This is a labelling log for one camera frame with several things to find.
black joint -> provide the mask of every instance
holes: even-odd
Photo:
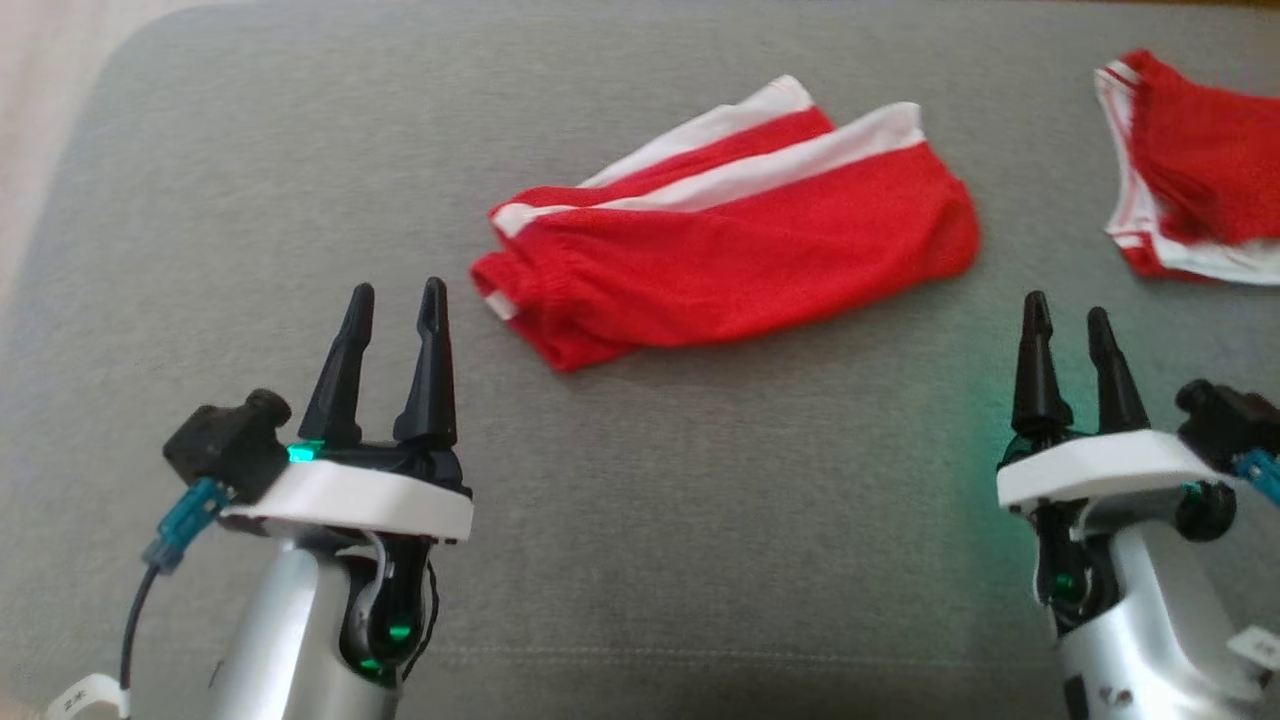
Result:
[[[1116,343],[1111,320],[1102,307],[1089,310],[1089,359],[1098,372],[1098,433],[1123,433],[1151,427],[1147,409],[1129,363]]]
[[[1280,454],[1280,410],[1261,395],[1198,379],[1178,391],[1176,402],[1190,415],[1178,436],[1219,471],[1231,473],[1235,456],[1254,448]]]
[[[283,428],[284,423],[288,423],[289,418],[293,416],[289,404],[279,395],[265,388],[257,388],[248,393],[248,397],[244,398],[244,405],[259,410],[262,418],[275,428]]]
[[[1235,491],[1226,483],[1201,480],[1185,492],[1174,515],[1174,527],[1192,542],[1210,542],[1226,534],[1235,521]]]

red fabric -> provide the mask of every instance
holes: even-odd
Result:
[[[639,346],[728,342],[828,318],[973,263],[973,202],[924,142],[699,211],[589,206],[829,129],[820,113],[795,115],[805,117],[604,188],[517,195],[511,202],[575,209],[513,238],[499,231],[504,250],[471,269],[477,290],[506,295],[518,309],[508,324],[570,372]]]
[[[1123,58],[1135,83],[1132,154],[1180,242],[1280,238],[1280,100],[1192,83],[1147,50]]]

white trim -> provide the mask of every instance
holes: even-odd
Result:
[[[474,512],[471,498],[462,493],[328,460],[289,462],[257,502],[223,510],[223,515],[456,541],[471,537]]]
[[[1226,647],[1263,670],[1271,673],[1280,670],[1280,638],[1265,628],[1249,625],[1226,641]]]
[[[721,105],[650,140],[635,152],[582,181],[577,187],[604,187],[636,170],[724,140],[745,129],[813,108],[813,97],[791,76],[782,76],[737,105]]]
[[[1280,286],[1280,237],[1260,237],[1243,245],[1183,245],[1153,232],[1151,243],[1160,264],[1174,270],[1236,283]]]
[[[813,140],[765,155],[742,158],[646,195],[621,197],[590,209],[696,213],[922,142],[920,106],[895,102]],[[509,204],[494,213],[492,222],[512,238],[538,218],[575,209],[568,205],[531,208]]]
[[[1107,63],[1107,69],[1134,85],[1142,83],[1142,76],[1138,74],[1138,70],[1134,70],[1120,60],[1111,60]]]
[[[1111,111],[1111,106],[1107,100],[1112,100],[1117,106],[1117,113],[1123,113],[1124,109],[1130,109],[1133,104],[1129,101],[1128,88],[1121,86],[1108,76],[1105,70],[1096,70],[1093,78],[1094,88],[1097,90],[1098,105],[1102,105],[1102,114],[1107,119],[1107,129],[1111,131],[1111,141],[1115,145],[1116,160],[1120,165],[1120,196],[1116,199],[1116,206],[1111,210],[1111,219],[1107,220],[1107,233],[1116,234],[1120,232],[1132,232],[1134,227],[1129,223],[1121,224],[1120,222],[1126,219],[1121,218],[1124,208],[1128,204],[1129,197],[1134,193],[1134,187],[1129,182],[1130,173],[1133,170],[1133,163],[1129,160],[1129,135],[1125,128],[1129,127],[1129,117],[1116,117]],[[1124,92],[1125,99],[1120,100],[1115,97],[1117,92]]]
[[[1005,465],[996,471],[996,498],[1001,507],[1027,509],[1039,498],[1071,502],[1230,479],[1178,436],[1144,429],[1073,439]]]
[[[1124,76],[1119,68],[1128,70],[1126,78],[1142,82],[1133,70],[1123,63],[1107,67]],[[1133,249],[1142,245],[1134,233],[1144,232],[1151,237],[1151,249],[1161,265],[1170,270],[1181,270],[1220,281],[1280,286],[1280,238],[1254,238],[1242,245],[1224,245],[1215,238],[1187,245],[1165,236],[1160,229],[1160,200],[1132,164],[1129,156],[1129,133],[1133,126],[1133,91],[1106,70],[1094,73],[1094,87],[1102,114],[1106,115],[1111,138],[1115,142],[1116,160],[1120,165],[1120,197],[1107,222],[1106,232],[1120,249]],[[1115,106],[1115,114],[1107,104]],[[1128,217],[1121,218],[1124,206],[1130,202]]]
[[[91,705],[110,705],[115,707],[116,717],[131,717],[129,691],[120,687],[119,680],[110,675],[93,673],[67,688],[58,700],[49,703],[44,720],[72,720]]]
[[[507,293],[500,290],[495,290],[484,296],[484,301],[485,305],[488,305],[503,323],[520,314],[520,307],[517,307],[516,304],[507,297]]]

blue cable connector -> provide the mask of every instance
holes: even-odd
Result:
[[[1244,478],[1271,502],[1280,506],[1280,462],[1275,455],[1253,448],[1235,464],[1235,474]]]
[[[159,568],[161,575],[172,575],[191,541],[218,519],[229,502],[221,486],[212,478],[200,478],[160,520],[156,527],[159,537],[147,546],[142,561]]]

black cable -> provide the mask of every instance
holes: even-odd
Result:
[[[159,565],[147,565],[147,571],[142,575],[142,584],[138,585],[138,594],[133,596],[129,619],[124,623],[124,643],[120,646],[122,691],[128,691],[133,682],[133,637],[138,634],[138,615],[142,615],[142,606],[146,603],[151,584],[155,583],[159,574]]]
[[[426,559],[426,582],[431,588],[431,614],[426,616],[426,629],[422,630],[422,642],[417,643],[413,657],[410,657],[408,662],[404,664],[404,673],[401,675],[401,682],[408,679],[408,674],[413,671],[413,664],[426,652],[426,646],[431,643],[431,633],[435,632],[435,619],[440,616],[440,592],[435,588],[435,568],[431,566],[430,557]]]

